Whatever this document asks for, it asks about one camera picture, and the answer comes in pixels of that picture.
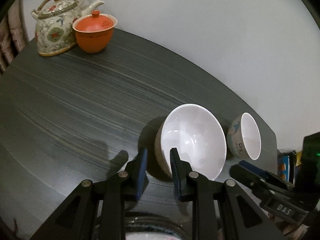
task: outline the white wall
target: white wall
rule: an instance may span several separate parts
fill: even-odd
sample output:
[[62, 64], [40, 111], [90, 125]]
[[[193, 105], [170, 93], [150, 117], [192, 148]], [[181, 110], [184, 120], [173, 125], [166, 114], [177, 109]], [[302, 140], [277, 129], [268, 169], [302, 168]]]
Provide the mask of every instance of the white wall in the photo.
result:
[[[23, 0], [30, 12], [43, 0]], [[104, 0], [117, 27], [194, 62], [246, 101], [279, 149], [320, 130], [320, 31], [301, 0]]]

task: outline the ceramic cup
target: ceramic cup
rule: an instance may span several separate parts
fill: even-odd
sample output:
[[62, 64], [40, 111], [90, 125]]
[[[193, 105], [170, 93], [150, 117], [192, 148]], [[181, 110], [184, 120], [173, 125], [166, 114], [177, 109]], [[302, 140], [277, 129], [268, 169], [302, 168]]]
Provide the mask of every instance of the ceramic cup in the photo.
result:
[[260, 132], [257, 123], [249, 113], [243, 113], [232, 122], [227, 134], [227, 145], [232, 154], [241, 160], [259, 158]]

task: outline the teapot lid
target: teapot lid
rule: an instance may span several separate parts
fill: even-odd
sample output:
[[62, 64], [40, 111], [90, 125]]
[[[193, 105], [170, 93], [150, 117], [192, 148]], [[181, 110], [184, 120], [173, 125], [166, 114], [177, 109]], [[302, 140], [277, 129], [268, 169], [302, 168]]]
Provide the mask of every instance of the teapot lid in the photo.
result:
[[45, 6], [39, 13], [39, 20], [47, 19], [67, 11], [70, 11], [78, 6], [76, 0], [54, 0], [54, 2]]
[[93, 11], [90, 16], [80, 20], [75, 29], [81, 32], [99, 32], [110, 29], [114, 25], [109, 17], [100, 14], [100, 11]]

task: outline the orange lid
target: orange lid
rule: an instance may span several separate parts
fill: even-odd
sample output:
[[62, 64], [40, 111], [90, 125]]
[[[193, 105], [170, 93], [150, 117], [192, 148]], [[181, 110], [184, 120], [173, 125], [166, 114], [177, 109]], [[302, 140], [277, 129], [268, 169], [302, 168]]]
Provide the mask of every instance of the orange lid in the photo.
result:
[[99, 32], [106, 30], [114, 25], [113, 21], [100, 11], [93, 11], [92, 15], [84, 18], [77, 23], [76, 29], [81, 32]]

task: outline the bowl rim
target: bowl rim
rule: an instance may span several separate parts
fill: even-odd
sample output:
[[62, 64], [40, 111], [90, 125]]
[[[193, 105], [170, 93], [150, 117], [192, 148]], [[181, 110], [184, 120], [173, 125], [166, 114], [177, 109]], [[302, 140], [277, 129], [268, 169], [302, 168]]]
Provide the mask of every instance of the bowl rim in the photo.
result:
[[257, 125], [256, 120], [253, 118], [253, 116], [252, 116], [251, 114], [249, 114], [249, 113], [247, 113], [247, 112], [245, 112], [245, 113], [243, 113], [243, 114], [241, 115], [241, 119], [240, 119], [240, 127], [242, 127], [242, 119], [243, 119], [244, 115], [249, 115], [249, 116], [251, 117], [251, 119], [252, 119], [252, 120], [254, 121], [254, 123], [255, 123], [255, 127], [257, 128], [257, 130], [258, 130], [258, 134], [259, 134], [260, 152], [259, 152], [259, 154], [258, 154], [258, 157], [254, 159], [254, 158], [252, 158], [252, 157], [250, 156], [250, 154], [248, 153], [247, 148], [245, 147], [245, 143], [244, 143], [244, 137], [243, 137], [242, 129], [240, 130], [240, 132], [241, 132], [241, 139], [242, 139], [242, 141], [243, 141], [244, 148], [245, 148], [245, 150], [246, 150], [246, 152], [247, 152], [247, 155], [249, 156], [249, 158], [250, 158], [250, 159], [252, 159], [252, 160], [254, 160], [254, 161], [255, 161], [255, 160], [257, 160], [257, 159], [260, 157], [260, 154], [261, 154], [261, 134], [260, 134], [260, 130], [259, 130], [259, 127], [258, 127], [258, 125]]
[[79, 30], [77, 30], [77, 29], [76, 29], [76, 24], [79, 23], [80, 21], [82, 21], [83, 19], [91, 16], [91, 14], [89, 14], [89, 15], [85, 15], [85, 16], [82, 16], [82, 17], [76, 19], [76, 20], [74, 21], [74, 23], [72, 24], [72, 28], [73, 28], [76, 32], [80, 32], [80, 33], [99, 33], [99, 32], [104, 32], [104, 31], [110, 30], [110, 29], [114, 28], [114, 27], [117, 25], [118, 20], [117, 20], [115, 17], [113, 17], [112, 15], [110, 15], [110, 14], [105, 14], [105, 13], [100, 13], [100, 15], [103, 15], [103, 16], [106, 16], [106, 17], [110, 18], [110, 19], [113, 21], [113, 25], [112, 25], [111, 27], [106, 28], [106, 29], [101, 30], [101, 31], [84, 32], [84, 31], [79, 31]]
[[[204, 108], [203, 106], [200, 106], [200, 105], [197, 105], [197, 104], [183, 104], [183, 105], [181, 105], [181, 106], [176, 107], [175, 109], [173, 109], [173, 110], [168, 114], [168, 116], [166, 117], [165, 121], [163, 122], [162, 130], [161, 130], [161, 135], [160, 135], [160, 150], [161, 150], [161, 152], [163, 152], [163, 149], [162, 149], [162, 141], [163, 141], [163, 135], [164, 135], [164, 129], [163, 129], [163, 128], [165, 127], [166, 123], [168, 122], [168, 119], [169, 119], [170, 115], [172, 115], [174, 112], [178, 111], [180, 108], [184, 108], [184, 107], [187, 107], [187, 106], [196, 106], [196, 107], [198, 107], [198, 108], [206, 111], [207, 113], [209, 113], [209, 114], [211, 115], [211, 117], [213, 117], [213, 119], [214, 119], [214, 120], [217, 122], [217, 124], [219, 125], [220, 131], [221, 131], [221, 133], [222, 133], [222, 135], [223, 135], [223, 138], [224, 138], [224, 140], [223, 140], [223, 142], [224, 142], [224, 163], [223, 163], [223, 165], [220, 167], [220, 170], [219, 170], [219, 173], [217, 174], [217, 176], [216, 176], [215, 178], [211, 179], [211, 180], [215, 180], [215, 179], [220, 175], [220, 173], [221, 173], [221, 171], [222, 171], [222, 169], [223, 169], [223, 167], [224, 167], [224, 164], [226, 163], [226, 158], [227, 158], [227, 142], [226, 142], [226, 137], [225, 137], [225, 134], [224, 134], [224, 132], [223, 132], [223, 129], [222, 129], [222, 127], [221, 127], [220, 122], [217, 120], [217, 118], [216, 118], [208, 109]], [[165, 159], [167, 165], [169, 166], [170, 162], [169, 162], [169, 164], [168, 164], [167, 159], [166, 159], [166, 157], [165, 157], [165, 154], [164, 154], [164, 159]]]

